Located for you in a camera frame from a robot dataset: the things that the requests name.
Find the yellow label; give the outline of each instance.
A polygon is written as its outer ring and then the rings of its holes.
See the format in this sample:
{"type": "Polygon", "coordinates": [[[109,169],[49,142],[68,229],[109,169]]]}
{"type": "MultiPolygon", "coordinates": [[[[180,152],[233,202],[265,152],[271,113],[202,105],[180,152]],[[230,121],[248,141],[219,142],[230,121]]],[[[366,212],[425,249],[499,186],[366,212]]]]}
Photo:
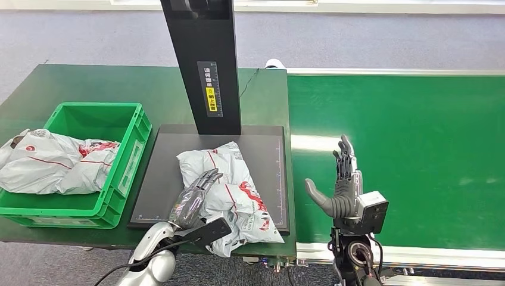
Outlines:
{"type": "Polygon", "coordinates": [[[217,105],[216,105],[216,95],[214,94],[214,88],[205,88],[205,92],[207,93],[208,110],[216,112],[217,105]]]}
{"type": "Polygon", "coordinates": [[[207,96],[214,95],[214,88],[205,88],[205,91],[207,91],[207,96]]]}

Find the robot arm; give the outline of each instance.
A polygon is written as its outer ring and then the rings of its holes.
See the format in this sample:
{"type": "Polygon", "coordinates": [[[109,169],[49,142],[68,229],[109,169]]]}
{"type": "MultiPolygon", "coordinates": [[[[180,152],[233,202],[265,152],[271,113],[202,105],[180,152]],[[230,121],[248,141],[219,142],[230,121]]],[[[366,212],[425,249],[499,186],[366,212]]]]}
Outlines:
{"type": "Polygon", "coordinates": [[[223,217],[185,231],[174,231],[171,223],[158,222],[135,248],[128,261],[129,265],[135,266],[125,270],[116,286],[162,285],[172,277],[178,245],[191,241],[198,246],[205,246],[231,232],[223,217]]]}
{"type": "Polygon", "coordinates": [[[128,264],[120,265],[105,274],[126,268],[116,286],[159,286],[168,281],[175,269],[179,245],[192,242],[198,246],[210,245],[232,232],[222,216],[198,219],[205,193],[223,174],[217,169],[204,172],[181,193],[170,214],[169,222],[158,222],[146,232],[135,248],[128,264]]]}
{"type": "Polygon", "coordinates": [[[336,159],[336,181],[333,197],[321,193],[311,179],[305,179],[309,197],[333,218],[328,249],[333,252],[333,266],[344,285],[380,285],[382,246],[372,237],[382,230],[388,201],[378,191],[363,193],[361,171],[357,168],[354,148],[343,135],[336,159]],[[381,248],[379,269],[373,264],[370,241],[381,248]]]}

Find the table edge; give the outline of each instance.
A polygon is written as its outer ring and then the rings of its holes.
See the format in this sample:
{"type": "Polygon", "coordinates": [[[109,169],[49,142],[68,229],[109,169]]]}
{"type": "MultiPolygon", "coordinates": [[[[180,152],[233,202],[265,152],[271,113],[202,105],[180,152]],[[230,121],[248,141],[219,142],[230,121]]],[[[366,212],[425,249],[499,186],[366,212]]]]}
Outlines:
{"type": "MultiPolygon", "coordinates": [[[[505,251],[384,246],[384,265],[446,270],[503,271],[505,251]]],[[[373,249],[378,262],[379,251],[373,249]]],[[[297,264],[329,264],[333,253],[326,243],[297,243],[297,264]]]]}
{"type": "Polygon", "coordinates": [[[398,76],[505,76],[505,70],[446,69],[325,69],[288,68],[288,76],[398,75],[398,76]]]}

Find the warning label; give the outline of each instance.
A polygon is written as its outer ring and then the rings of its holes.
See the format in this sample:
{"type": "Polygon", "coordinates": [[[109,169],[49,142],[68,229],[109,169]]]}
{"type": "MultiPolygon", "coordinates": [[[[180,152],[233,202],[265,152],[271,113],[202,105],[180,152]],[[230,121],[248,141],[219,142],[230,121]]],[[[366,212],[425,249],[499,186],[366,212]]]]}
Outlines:
{"type": "Polygon", "coordinates": [[[215,61],[199,61],[198,72],[204,93],[208,117],[223,117],[223,107],[219,92],[219,78],[215,61]]]}

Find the black scale platform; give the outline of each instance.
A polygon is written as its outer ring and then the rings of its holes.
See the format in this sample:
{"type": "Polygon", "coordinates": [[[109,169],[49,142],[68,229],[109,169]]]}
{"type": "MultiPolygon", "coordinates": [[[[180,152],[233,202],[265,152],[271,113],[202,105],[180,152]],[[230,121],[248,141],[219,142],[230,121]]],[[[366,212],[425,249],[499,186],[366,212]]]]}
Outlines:
{"type": "Polygon", "coordinates": [[[161,125],[128,227],[149,228],[166,221],[183,190],[177,155],[214,149],[235,141],[277,229],[289,234],[284,129],[243,126],[242,135],[199,135],[194,125],[161,125]]]}

